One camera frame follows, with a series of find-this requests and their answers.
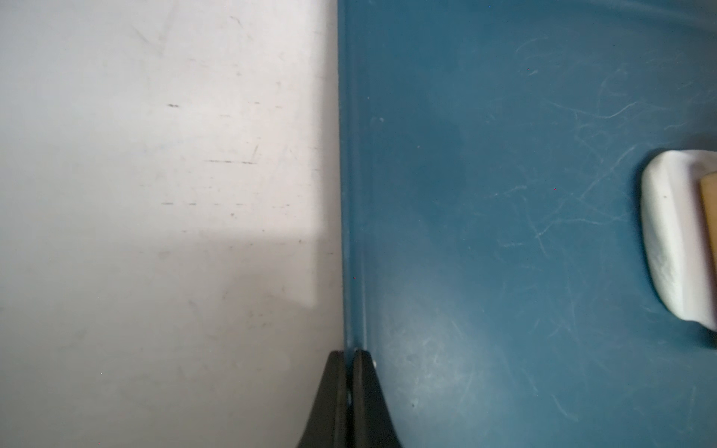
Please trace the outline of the wooden rolling pin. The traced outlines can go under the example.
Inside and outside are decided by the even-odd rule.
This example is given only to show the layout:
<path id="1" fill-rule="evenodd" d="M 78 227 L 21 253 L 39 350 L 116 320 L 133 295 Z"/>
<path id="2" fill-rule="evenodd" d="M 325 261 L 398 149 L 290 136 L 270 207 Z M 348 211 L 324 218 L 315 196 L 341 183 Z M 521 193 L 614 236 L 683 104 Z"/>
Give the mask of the wooden rolling pin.
<path id="1" fill-rule="evenodd" d="M 711 257 L 711 266 L 717 264 L 717 173 L 711 172 L 699 180 L 699 195 L 703 211 L 706 246 Z"/>

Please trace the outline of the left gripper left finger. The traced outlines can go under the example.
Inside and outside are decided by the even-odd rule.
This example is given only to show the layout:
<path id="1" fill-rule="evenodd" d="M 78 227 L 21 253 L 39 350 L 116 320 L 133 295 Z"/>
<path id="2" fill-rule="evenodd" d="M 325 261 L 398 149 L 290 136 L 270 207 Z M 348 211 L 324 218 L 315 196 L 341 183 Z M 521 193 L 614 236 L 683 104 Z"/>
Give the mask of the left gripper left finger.
<path id="1" fill-rule="evenodd" d="M 346 448 L 348 441 L 347 364 L 343 351 L 328 355 L 299 448 Z"/>

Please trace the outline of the teal plastic tray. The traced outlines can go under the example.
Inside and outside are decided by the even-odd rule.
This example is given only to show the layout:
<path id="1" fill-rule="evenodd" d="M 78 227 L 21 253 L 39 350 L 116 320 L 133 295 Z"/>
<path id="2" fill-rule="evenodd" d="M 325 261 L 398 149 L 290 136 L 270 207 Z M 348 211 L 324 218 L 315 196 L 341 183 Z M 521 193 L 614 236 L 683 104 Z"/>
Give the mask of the teal plastic tray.
<path id="1" fill-rule="evenodd" d="M 713 447 L 640 174 L 716 146 L 713 1 L 342 1 L 345 340 L 405 447 Z"/>

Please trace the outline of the white dough piece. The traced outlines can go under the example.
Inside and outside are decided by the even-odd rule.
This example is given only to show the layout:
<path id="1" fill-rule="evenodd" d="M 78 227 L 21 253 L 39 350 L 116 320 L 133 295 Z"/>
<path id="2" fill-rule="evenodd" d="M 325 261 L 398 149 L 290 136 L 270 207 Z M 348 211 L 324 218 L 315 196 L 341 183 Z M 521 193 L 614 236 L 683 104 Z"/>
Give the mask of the white dough piece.
<path id="1" fill-rule="evenodd" d="M 716 330 L 716 153 L 667 150 L 642 172 L 640 221 L 650 276 L 676 317 Z"/>

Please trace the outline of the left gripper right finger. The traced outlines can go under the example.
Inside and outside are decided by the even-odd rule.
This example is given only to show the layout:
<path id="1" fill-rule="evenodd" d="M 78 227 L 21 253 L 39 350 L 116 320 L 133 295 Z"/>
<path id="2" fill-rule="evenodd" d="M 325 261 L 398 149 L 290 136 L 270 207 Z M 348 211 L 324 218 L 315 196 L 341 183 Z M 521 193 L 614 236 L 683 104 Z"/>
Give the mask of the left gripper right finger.
<path id="1" fill-rule="evenodd" d="M 351 379 L 352 447 L 400 448 L 379 378 L 368 351 L 354 354 Z"/>

